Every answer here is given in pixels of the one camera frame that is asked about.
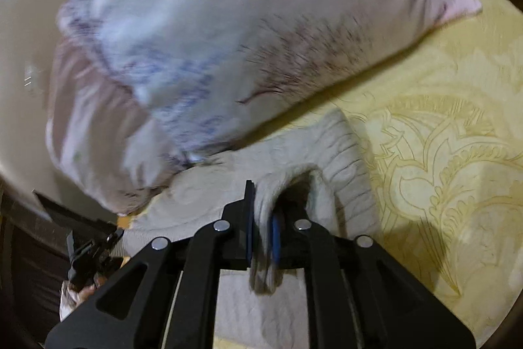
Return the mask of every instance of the silver screw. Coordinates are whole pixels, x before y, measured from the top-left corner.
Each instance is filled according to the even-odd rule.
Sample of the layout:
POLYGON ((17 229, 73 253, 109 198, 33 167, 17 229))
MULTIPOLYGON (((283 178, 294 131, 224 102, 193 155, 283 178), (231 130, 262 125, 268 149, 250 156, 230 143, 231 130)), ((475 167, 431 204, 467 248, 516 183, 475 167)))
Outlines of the silver screw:
POLYGON ((223 232, 227 231, 229 228, 231 228, 231 224, 228 223, 228 221, 224 219, 220 219, 219 221, 216 221, 213 225, 213 228, 215 231, 223 232))
POLYGON ((364 249, 368 249, 374 244, 374 240, 369 236, 359 236, 356 239, 356 244, 364 249))
POLYGON ((155 250, 163 250, 169 245, 169 240, 165 237, 156 237, 151 242, 151 247, 155 250))
POLYGON ((298 219, 296 222, 295 222, 295 227, 297 230, 299 231, 305 231, 305 230, 308 230, 310 229, 312 226, 311 222, 308 221, 307 219, 298 219))

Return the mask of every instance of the yellow cloth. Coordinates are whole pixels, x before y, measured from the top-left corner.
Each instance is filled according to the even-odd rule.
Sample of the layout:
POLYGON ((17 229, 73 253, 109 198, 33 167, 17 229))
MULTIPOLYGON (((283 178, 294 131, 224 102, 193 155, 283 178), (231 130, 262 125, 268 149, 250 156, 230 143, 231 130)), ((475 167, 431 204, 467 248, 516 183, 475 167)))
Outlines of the yellow cloth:
POLYGON ((523 14, 507 0, 264 126, 350 119, 379 201, 383 246, 474 333, 523 288, 523 14))

